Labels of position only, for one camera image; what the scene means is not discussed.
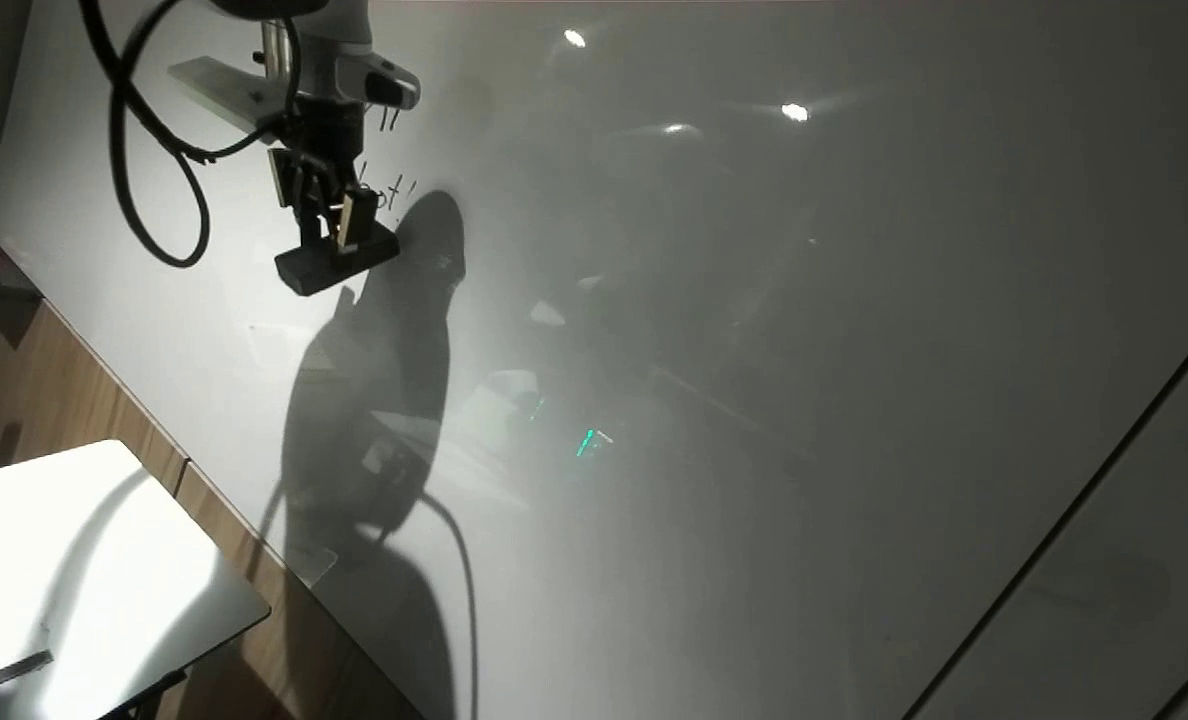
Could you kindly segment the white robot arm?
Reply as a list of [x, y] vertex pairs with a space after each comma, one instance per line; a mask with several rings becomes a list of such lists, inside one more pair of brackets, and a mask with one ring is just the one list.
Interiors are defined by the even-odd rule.
[[364, 118], [417, 107], [422, 80], [373, 50], [367, 0], [215, 0], [215, 10], [266, 23], [262, 64], [283, 80], [271, 173], [300, 226], [300, 249], [334, 260], [377, 249], [377, 191], [358, 173]]

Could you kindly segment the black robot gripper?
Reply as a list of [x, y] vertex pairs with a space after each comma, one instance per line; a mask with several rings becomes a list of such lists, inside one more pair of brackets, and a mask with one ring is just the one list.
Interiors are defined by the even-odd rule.
[[377, 191], [362, 188], [358, 156], [364, 154], [364, 107], [300, 101], [275, 128], [271, 182], [275, 200], [292, 208], [306, 256], [334, 253], [334, 226], [342, 214], [335, 249], [362, 253], [377, 242]]

